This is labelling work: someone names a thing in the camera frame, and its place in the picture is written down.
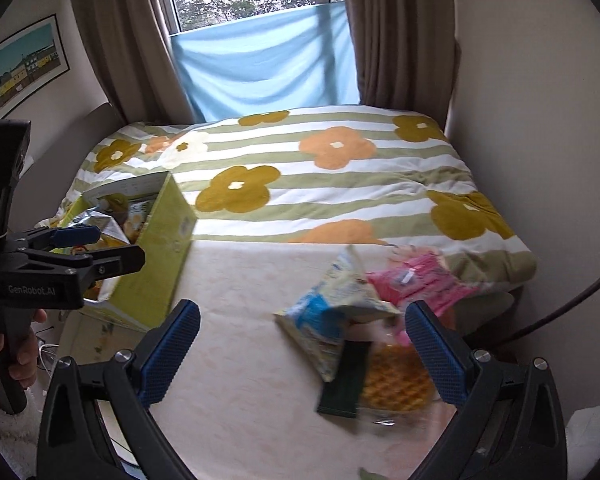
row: black handle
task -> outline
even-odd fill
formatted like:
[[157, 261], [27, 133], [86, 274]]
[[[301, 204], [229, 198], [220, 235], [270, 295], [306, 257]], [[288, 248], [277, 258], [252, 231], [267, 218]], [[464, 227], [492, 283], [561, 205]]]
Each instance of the black handle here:
[[10, 415], [20, 413], [27, 406], [27, 397], [18, 381], [9, 375], [9, 366], [16, 362], [22, 343], [29, 336], [34, 308], [0, 308], [0, 334], [4, 347], [0, 352], [0, 409]]

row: orange snack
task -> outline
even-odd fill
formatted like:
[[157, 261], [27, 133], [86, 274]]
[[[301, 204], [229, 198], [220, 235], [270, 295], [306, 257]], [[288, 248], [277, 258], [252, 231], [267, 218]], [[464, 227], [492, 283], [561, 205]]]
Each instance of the orange snack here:
[[362, 390], [368, 408], [411, 412], [428, 404], [434, 392], [413, 346], [385, 345], [371, 355]]

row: blue fabric sheet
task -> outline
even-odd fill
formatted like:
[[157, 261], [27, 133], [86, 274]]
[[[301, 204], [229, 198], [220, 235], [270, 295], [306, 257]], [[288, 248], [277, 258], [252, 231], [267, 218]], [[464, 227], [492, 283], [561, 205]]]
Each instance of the blue fabric sheet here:
[[199, 122], [360, 102], [343, 2], [198, 28], [171, 42]]

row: green box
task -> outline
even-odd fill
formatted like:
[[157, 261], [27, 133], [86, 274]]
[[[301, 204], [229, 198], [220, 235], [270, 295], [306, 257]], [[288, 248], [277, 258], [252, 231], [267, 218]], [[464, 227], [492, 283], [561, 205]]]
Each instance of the green box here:
[[118, 278], [108, 301], [84, 300], [82, 311], [146, 331], [160, 325], [171, 311], [171, 298], [191, 244], [196, 216], [173, 175], [163, 171], [109, 182], [84, 192], [59, 226], [65, 227], [76, 215], [98, 205], [98, 199], [113, 193], [129, 198], [158, 193], [136, 242], [144, 249], [146, 262], [139, 272]]

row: gray headboard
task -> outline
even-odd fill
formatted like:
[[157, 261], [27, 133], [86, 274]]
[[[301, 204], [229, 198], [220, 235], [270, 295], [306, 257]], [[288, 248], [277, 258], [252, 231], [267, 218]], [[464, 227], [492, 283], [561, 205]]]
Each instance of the gray headboard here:
[[13, 193], [9, 229], [31, 229], [36, 222], [55, 215], [87, 154], [122, 126], [109, 103], [71, 124], [20, 179]]

